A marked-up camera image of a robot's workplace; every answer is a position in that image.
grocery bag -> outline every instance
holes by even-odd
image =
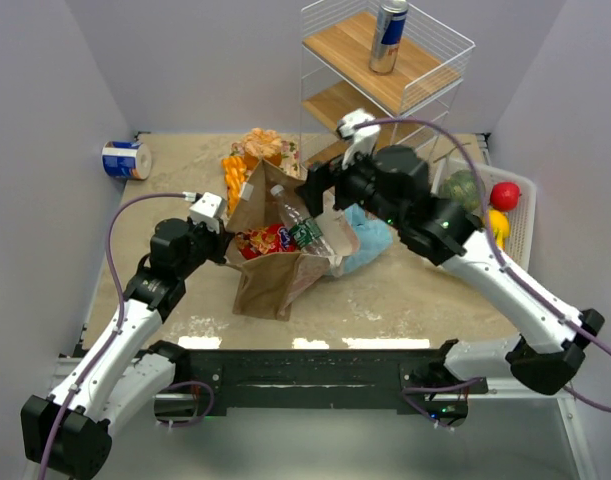
[[[303,181],[290,177],[268,162],[259,162],[246,184],[229,218],[226,229],[237,233],[281,223],[271,188],[280,184],[293,190]],[[331,208],[328,195],[325,212],[316,218],[323,237],[336,253],[332,261],[358,251],[360,242],[342,211]],[[233,312],[250,317],[288,320],[292,302],[330,269],[330,260],[302,252],[281,252],[246,260],[231,242],[227,265],[241,272]]]

silver can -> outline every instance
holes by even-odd
[[[394,70],[407,10],[405,0],[384,0],[381,3],[369,59],[369,68],[376,73],[390,73]]]

blue cloth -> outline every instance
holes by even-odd
[[[356,232],[361,248],[343,260],[343,275],[374,261],[392,244],[389,227],[378,219],[368,219],[358,205],[345,210],[345,218]]]

bottle cap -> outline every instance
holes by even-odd
[[[282,185],[274,185],[272,187],[272,189],[269,191],[269,193],[271,193],[273,196],[278,196],[280,195],[281,192],[284,192],[285,189],[283,188]]]

beige tabletop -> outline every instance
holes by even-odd
[[[123,201],[152,192],[210,191],[225,196],[220,160],[239,138],[230,134],[142,135],[154,157],[152,173],[144,182],[128,182]],[[475,136],[461,136],[461,141],[470,142],[466,148],[482,161]],[[447,142],[439,141],[434,158],[450,149]],[[419,154],[428,152],[425,148]],[[148,252],[154,226],[163,219],[185,218],[187,214],[186,202],[155,199],[140,202],[121,215],[112,245],[123,286]],[[318,281],[296,299],[289,321],[234,315],[239,275],[213,264],[199,268],[186,282],[185,297],[148,343],[162,338],[199,348],[208,338],[208,345],[220,344],[225,349],[278,349],[292,348],[295,341],[302,345],[306,340],[348,348],[351,339],[405,338],[429,341],[437,347],[451,338],[483,340],[515,332],[481,295],[426,265],[398,239],[370,265],[339,279]],[[87,325],[85,348],[107,326],[116,303],[105,266]]]

